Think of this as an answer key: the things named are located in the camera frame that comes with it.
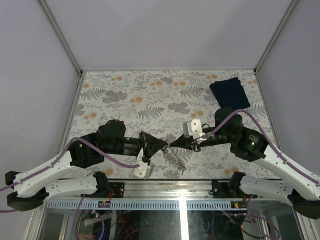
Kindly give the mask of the large metal keyring disc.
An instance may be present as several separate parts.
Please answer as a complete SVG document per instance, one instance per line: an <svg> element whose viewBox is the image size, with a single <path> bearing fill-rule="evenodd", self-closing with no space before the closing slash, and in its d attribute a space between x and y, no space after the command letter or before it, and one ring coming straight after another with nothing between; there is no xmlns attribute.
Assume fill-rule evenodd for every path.
<svg viewBox="0 0 320 240"><path fill-rule="evenodd" d="M180 170L181 175L183 175L187 168L185 162L179 157L177 151L173 150L172 147L169 147L169 144L172 143L173 140L166 137L161 137L160 139L167 142L167 146L161 150L165 158L165 162L168 162L170 166Z"/></svg>

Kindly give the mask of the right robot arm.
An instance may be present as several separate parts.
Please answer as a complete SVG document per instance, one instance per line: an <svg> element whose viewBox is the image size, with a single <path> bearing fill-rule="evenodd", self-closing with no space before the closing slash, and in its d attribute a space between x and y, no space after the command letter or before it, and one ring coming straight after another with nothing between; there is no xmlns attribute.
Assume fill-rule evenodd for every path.
<svg viewBox="0 0 320 240"><path fill-rule="evenodd" d="M299 214L314 220L320 218L320 177L281 152L263 132L243 125L241 110L223 107L214 114L214 127L202 127L195 119L183 124L183 135L170 143L171 148L199 152L201 148L230 144L236 157L259 165L281 180L255 178L236 171L220 198L262 196L280 201Z"/></svg>

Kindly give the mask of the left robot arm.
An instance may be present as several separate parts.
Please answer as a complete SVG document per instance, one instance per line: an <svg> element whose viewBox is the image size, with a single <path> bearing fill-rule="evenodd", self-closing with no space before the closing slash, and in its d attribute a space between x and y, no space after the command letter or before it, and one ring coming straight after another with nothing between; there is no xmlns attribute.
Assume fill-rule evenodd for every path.
<svg viewBox="0 0 320 240"><path fill-rule="evenodd" d="M126 137L123 121L112 119L96 132L72 138L61 153L41 165L25 171L5 174L7 206L11 212L25 212L55 198L80 195L89 198L112 197L107 175L95 170L82 178L65 178L67 174L103 163L105 159L133 169L140 178L151 175L151 157L168 143L144 131L137 138Z"/></svg>

